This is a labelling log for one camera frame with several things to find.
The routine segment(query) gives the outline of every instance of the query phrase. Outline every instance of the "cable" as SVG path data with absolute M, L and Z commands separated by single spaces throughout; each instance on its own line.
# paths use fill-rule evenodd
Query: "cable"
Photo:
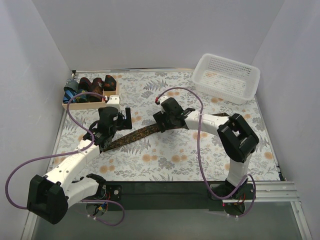
M 94 220 L 98 220 L 99 222 L 101 222 L 101 223 L 103 223 L 103 224 L 105 224 L 105 225 L 115 227 L 115 226 L 119 225 L 120 223 L 122 223 L 123 220 L 125 219 L 126 211 L 125 211 L 124 207 L 123 207 L 120 203 L 118 203 L 118 202 L 116 202 L 116 201 L 83 199 L 83 200 L 81 200 L 81 202 L 84 202 L 84 203 L 92 203 L 92 202 L 93 202 L 93 203 L 108 203 L 108 204 L 118 205 L 118 206 L 121 208 L 121 210 L 122 210 L 122 217 L 121 217 L 121 219 L 120 219 L 117 223 L 110 223 L 110 222 L 107 222 L 107 221 L 105 221 L 105 220 L 102 220 L 102 219 L 100 219 L 100 218 L 98 218 L 98 217 L 95 217 L 95 216 L 93 216 L 93 215 L 89 215 L 89 216 L 90 216 L 91 218 L 93 218 Z
M 199 112 L 199 125 L 198 125 L 197 139 L 196 139 L 196 148 L 197 148 L 197 157 L 198 157 L 198 163 L 199 163 L 199 168 L 200 168 L 201 176 L 202 176 L 203 182 L 204 182 L 206 188 L 208 189 L 208 191 L 210 192 L 210 194 L 211 194 L 212 196 L 214 196 L 216 199 L 219 199 L 219 200 L 228 199 L 228 198 L 230 198 L 233 194 L 235 194 L 235 192 L 239 189 L 239 187 L 240 187 L 240 186 L 242 185 L 242 183 L 247 179 L 248 176 L 252 179 L 252 183 L 253 183 L 253 186 L 254 186 L 254 190 L 253 190 L 253 191 L 254 191 L 253 200 L 252 200 L 252 202 L 251 202 L 248 210 L 247 210 L 245 213 L 243 213 L 243 214 L 241 214 L 241 215 L 239 215 L 239 216 L 235 216 L 235 217 L 238 218 L 238 217 L 243 217 L 243 216 L 245 216 L 245 215 L 250 211 L 250 209 L 252 208 L 252 206 L 253 206 L 253 204 L 254 204 L 254 202 L 255 202 L 255 198 L 256 198 L 256 183 L 255 183 L 254 178 L 252 177 L 251 174 L 247 174 L 247 175 L 243 176 L 243 178 L 240 180 L 239 184 L 235 187 L 235 189 L 234 189 L 230 194 L 228 194 L 227 196 L 222 196 L 222 197 L 221 197 L 221 196 L 216 195 L 216 194 L 212 191 L 212 189 L 211 189 L 211 187 L 210 187 L 210 185 L 209 185 L 209 183 L 208 183 L 208 181 L 207 181 L 207 179 L 206 179 L 206 176 L 205 176 L 205 173 L 204 173 L 204 169 L 203 169 L 203 167 L 202 167 L 201 153 L 200 153 L 201 120 L 202 120 L 202 113 L 203 113 L 203 110 L 204 110 L 204 103 L 202 102 L 201 98 L 200 98 L 195 92 L 193 92 L 192 90 L 190 90 L 190 89 L 188 89 L 188 88 L 186 88 L 186 87 L 182 87 L 182 86 L 171 87 L 171 88 L 165 90 L 163 93 L 161 93 L 161 94 L 155 99 L 155 101 L 157 102 L 158 99 L 159 99 L 163 94 L 165 94 L 166 92 L 168 92 L 168 91 L 170 91 L 170 90 L 173 90 L 173 89 L 183 89 L 183 90 L 186 90 L 186 91 L 190 92 L 191 94 L 193 94 L 193 95 L 199 100 L 199 102 L 200 102 L 201 109 L 200 109 L 200 112 Z
M 69 115 L 69 117 L 71 118 L 71 120 L 77 124 L 80 128 L 82 128 L 83 130 L 85 130 L 86 132 L 88 132 L 91 136 L 91 142 L 88 146 L 82 148 L 80 151 L 83 152 L 85 150 L 87 150 L 88 148 L 90 148 L 94 143 L 95 143 L 95 136 L 93 135 L 93 133 L 91 131 L 89 131 L 88 129 L 86 129 L 84 126 L 82 126 L 77 120 L 74 119 L 74 117 L 71 115 L 70 113 L 70 110 L 69 110 L 69 106 L 70 106 L 70 103 L 72 102 L 73 99 L 75 99 L 76 97 L 79 97 L 79 96 L 82 96 L 82 95 L 94 95 L 94 96 L 98 96 L 98 97 L 102 97 L 105 99 L 104 96 L 98 94 L 98 93 L 95 93 L 95 92 L 83 92 L 83 93 L 79 93 L 75 96 L 73 96 L 67 103 L 66 105 L 66 112 L 67 114 Z M 59 154 L 54 154 L 54 155 L 48 155 L 48 156 L 41 156 L 41 157 L 36 157 L 36 158 L 33 158 L 31 160 L 28 160 L 22 164 L 20 164 L 19 166 L 17 166 L 11 173 L 10 175 L 8 176 L 6 182 L 5 182 L 5 196 L 6 196 L 6 199 L 9 201 L 9 203 L 18 208 L 18 209 L 23 209 L 23 210 L 26 210 L 27 208 L 25 206 L 20 206 L 16 203 L 13 202 L 13 200 L 11 199 L 10 195 L 9 195 L 9 183 L 10 183 L 10 180 L 12 178 L 12 176 L 16 173 L 16 171 L 18 171 L 20 168 L 22 168 L 23 166 L 27 165 L 27 164 L 30 164 L 30 163 L 33 163 L 35 161 L 39 161 L 39 160 L 43 160 L 43 159 L 50 159 L 50 158 L 56 158 L 56 157 L 62 157 L 62 156 L 67 156 L 67 155 L 72 155 L 72 154 L 77 154 L 78 151 L 70 151 L 70 152 L 65 152 L 65 153 L 59 153 Z

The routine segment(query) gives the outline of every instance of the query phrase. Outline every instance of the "wooden box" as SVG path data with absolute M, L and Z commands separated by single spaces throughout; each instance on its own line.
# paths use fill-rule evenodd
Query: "wooden box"
M 110 97 L 111 95 L 119 95 L 120 86 L 118 81 L 116 81 L 115 91 L 103 91 L 103 96 Z M 67 109 L 67 104 L 62 103 L 64 109 Z M 70 103 L 70 110 L 80 110 L 80 109 L 98 109 L 106 106 L 106 102 L 102 100 L 101 102 L 84 102 L 84 103 Z

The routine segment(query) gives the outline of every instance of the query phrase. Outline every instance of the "table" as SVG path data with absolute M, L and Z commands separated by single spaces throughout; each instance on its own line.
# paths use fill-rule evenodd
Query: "table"
M 120 86 L 121 107 L 131 108 L 132 130 L 118 131 L 114 139 L 132 131 L 154 124 L 153 114 L 159 111 L 155 98 L 165 89 L 186 87 L 195 90 L 191 82 L 193 71 L 125 71 L 79 73 L 78 81 L 87 77 L 105 79 L 111 74 Z M 197 92 L 204 104 L 204 113 L 240 113 L 260 139 L 252 155 L 248 172 L 257 181 L 279 181 L 277 161 L 260 113 L 256 99 L 243 105 Z M 174 97 L 182 108 L 200 109 L 198 100 L 184 90 L 173 90 L 167 96 Z M 77 121 L 85 127 L 99 119 L 97 109 L 71 110 Z M 65 116 L 58 135 L 57 153 L 73 151 L 85 132 Z M 89 173 L 98 174 L 107 181 L 201 181 L 202 177 L 196 157 L 196 130 L 173 129 L 154 133 L 131 144 L 101 153 L 77 176 L 79 179 Z M 209 181 L 226 179 L 230 159 L 220 139 L 206 132 L 201 133 L 201 160 Z M 65 157 L 51 160 L 49 169 L 61 163 Z

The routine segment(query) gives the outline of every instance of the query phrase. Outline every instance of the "white plastic basket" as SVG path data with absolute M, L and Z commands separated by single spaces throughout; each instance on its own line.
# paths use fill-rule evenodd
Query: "white plastic basket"
M 200 92 L 235 104 L 243 104 L 255 96 L 260 70 L 207 53 L 198 62 L 191 79 Z

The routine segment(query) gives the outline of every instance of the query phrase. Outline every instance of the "floral tablecloth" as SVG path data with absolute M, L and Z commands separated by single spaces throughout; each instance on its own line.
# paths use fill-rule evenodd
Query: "floral tablecloth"
M 87 77 L 105 78 L 108 73 L 80 73 L 78 80 Z M 153 114 L 159 111 L 156 96 L 170 87 L 187 87 L 195 90 L 190 78 L 192 71 L 183 72 L 119 72 L 111 73 L 120 85 L 121 107 L 131 108 L 132 130 L 116 133 L 114 139 L 134 130 L 154 124 Z M 204 104 L 204 113 L 240 113 L 260 139 L 252 155 L 248 172 L 258 181 L 277 181 L 279 174 L 271 151 L 265 126 L 256 100 L 236 105 L 223 99 L 198 92 Z M 182 108 L 199 109 L 198 100 L 183 90 L 173 90 L 167 96 L 174 97 Z M 72 110 L 71 114 L 87 128 L 99 119 L 97 109 Z M 73 151 L 85 132 L 67 116 L 59 138 L 57 153 Z M 93 159 L 77 178 L 89 173 L 98 174 L 107 181 L 201 181 L 196 157 L 196 130 L 173 129 L 154 133 L 131 144 L 101 153 Z M 229 170 L 229 157 L 225 154 L 220 139 L 206 132 L 201 133 L 201 160 L 208 180 L 223 181 Z M 65 157 L 52 160 L 55 167 Z

